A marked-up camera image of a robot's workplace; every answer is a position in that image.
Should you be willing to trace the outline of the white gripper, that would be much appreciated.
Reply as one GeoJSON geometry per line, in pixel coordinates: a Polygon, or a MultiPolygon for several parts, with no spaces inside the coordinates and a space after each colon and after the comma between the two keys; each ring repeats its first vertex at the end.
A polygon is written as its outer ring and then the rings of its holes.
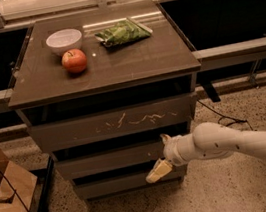
{"type": "Polygon", "coordinates": [[[165,177],[172,171],[173,165],[183,166],[197,158],[192,134],[170,137],[162,133],[160,137],[164,144],[165,160],[158,158],[146,177],[148,183],[155,183],[165,177]]]}

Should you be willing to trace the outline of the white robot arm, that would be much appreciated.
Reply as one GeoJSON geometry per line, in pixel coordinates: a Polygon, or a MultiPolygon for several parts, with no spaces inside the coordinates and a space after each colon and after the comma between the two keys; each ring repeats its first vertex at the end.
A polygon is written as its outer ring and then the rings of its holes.
{"type": "Polygon", "coordinates": [[[164,158],[158,158],[146,177],[155,183],[169,174],[174,167],[190,161],[219,159],[239,152],[266,161],[266,131],[240,131],[218,123],[204,122],[192,133],[170,137],[163,134],[164,158]]]}

